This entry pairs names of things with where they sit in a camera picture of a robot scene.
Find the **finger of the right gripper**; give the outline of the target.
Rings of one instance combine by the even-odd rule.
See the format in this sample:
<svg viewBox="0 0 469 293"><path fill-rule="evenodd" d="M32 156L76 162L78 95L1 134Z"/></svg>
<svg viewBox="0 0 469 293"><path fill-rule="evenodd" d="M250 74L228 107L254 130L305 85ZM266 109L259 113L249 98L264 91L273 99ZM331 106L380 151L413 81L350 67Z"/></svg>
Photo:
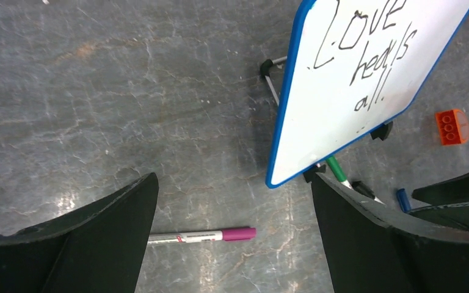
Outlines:
<svg viewBox="0 0 469 293"><path fill-rule="evenodd" d="M469 201L469 173L415 189L412 198L431 205Z"/></svg>
<svg viewBox="0 0 469 293"><path fill-rule="evenodd" d="M408 214L437 225L469 231L469 201L416 208Z"/></svg>

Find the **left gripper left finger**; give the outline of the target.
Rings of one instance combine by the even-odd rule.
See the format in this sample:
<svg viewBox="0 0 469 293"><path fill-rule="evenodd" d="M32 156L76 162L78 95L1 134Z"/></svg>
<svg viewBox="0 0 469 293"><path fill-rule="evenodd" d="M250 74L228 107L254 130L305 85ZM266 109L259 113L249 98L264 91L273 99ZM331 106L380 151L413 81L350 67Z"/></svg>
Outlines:
<svg viewBox="0 0 469 293"><path fill-rule="evenodd" d="M62 216L0 235L0 292L134 292L158 192L150 173Z"/></svg>

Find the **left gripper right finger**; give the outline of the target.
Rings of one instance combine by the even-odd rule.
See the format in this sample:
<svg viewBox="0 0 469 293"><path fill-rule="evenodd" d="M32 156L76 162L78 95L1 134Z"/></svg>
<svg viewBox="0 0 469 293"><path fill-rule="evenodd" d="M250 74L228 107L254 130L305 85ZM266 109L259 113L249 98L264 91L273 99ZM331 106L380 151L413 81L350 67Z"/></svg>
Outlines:
<svg viewBox="0 0 469 293"><path fill-rule="evenodd" d="M469 292L469 231L395 211L311 177L335 292Z"/></svg>

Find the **black whiteboard marker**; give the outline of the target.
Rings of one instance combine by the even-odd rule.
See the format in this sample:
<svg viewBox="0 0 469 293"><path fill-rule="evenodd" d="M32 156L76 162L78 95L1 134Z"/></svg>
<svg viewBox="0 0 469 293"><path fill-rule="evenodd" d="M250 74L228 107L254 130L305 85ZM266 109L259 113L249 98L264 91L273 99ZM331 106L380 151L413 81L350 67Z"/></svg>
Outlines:
<svg viewBox="0 0 469 293"><path fill-rule="evenodd" d="M363 182L363 181L353 181L351 182L352 188L358 193L376 201L384 204L378 197L375 196L374 192Z"/></svg>

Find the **blue framed whiteboard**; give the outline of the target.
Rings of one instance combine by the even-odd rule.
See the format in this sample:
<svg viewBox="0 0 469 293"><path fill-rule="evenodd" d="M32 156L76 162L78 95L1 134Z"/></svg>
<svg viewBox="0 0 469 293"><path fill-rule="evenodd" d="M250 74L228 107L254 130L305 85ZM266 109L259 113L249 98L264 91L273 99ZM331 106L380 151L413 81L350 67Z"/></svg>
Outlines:
<svg viewBox="0 0 469 293"><path fill-rule="evenodd" d="M302 1L266 185L281 186L403 113L468 15L469 1Z"/></svg>

